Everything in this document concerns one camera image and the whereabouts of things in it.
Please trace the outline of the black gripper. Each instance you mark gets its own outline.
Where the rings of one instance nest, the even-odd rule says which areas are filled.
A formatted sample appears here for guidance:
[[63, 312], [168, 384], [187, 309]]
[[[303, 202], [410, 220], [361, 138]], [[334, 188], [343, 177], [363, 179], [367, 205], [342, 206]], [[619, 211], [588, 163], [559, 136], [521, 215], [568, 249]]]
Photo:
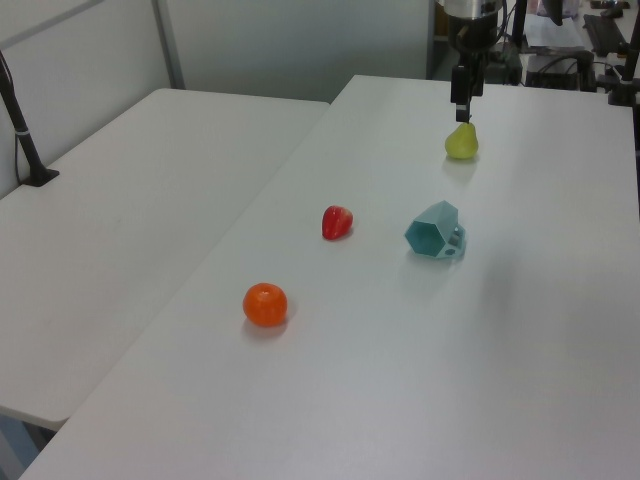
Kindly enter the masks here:
[[[498, 15], [476, 19], [448, 15], [448, 41], [458, 52], [472, 54], [472, 95], [480, 97], [484, 88], [484, 54], [497, 43], [500, 28]], [[471, 70], [466, 55], [461, 54], [451, 70], [451, 103], [458, 123], [471, 118]]]

